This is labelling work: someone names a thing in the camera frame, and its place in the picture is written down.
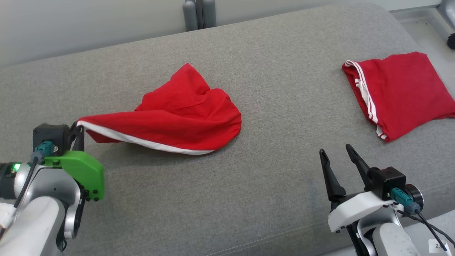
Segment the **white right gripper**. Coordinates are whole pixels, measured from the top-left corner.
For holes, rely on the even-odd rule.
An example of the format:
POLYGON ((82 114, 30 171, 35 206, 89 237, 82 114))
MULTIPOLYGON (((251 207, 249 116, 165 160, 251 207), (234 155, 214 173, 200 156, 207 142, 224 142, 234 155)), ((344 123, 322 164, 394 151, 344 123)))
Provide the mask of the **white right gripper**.
MULTIPOLYGON (((346 151, 351 162, 357 167, 357 170, 364 183, 364 191, 371 190, 371 178, 369 177, 369 165, 357 153, 351 144, 346 144, 346 151)), ((339 184, 335 174, 332 171, 331 163, 324 149, 320 149, 320 162, 325 180, 325 187, 330 202, 337 202, 346 196, 346 190, 339 184)), ((373 192, 359 193, 358 195, 341 203, 328 215, 328 225, 331 232, 340 230, 341 227, 350 225, 363 217, 372 214, 380 209, 383 205, 393 204, 393 200, 382 200, 373 192)))

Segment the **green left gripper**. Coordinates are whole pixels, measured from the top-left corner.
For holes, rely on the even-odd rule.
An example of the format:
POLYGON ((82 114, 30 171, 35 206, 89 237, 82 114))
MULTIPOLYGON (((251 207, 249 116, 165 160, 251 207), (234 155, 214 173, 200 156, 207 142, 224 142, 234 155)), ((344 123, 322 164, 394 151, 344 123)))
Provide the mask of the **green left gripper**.
POLYGON ((85 149, 85 129, 75 121, 69 129, 69 148, 62 156, 47 156, 45 166, 60 167, 89 191, 88 198, 103 200, 105 195, 104 166, 85 149))

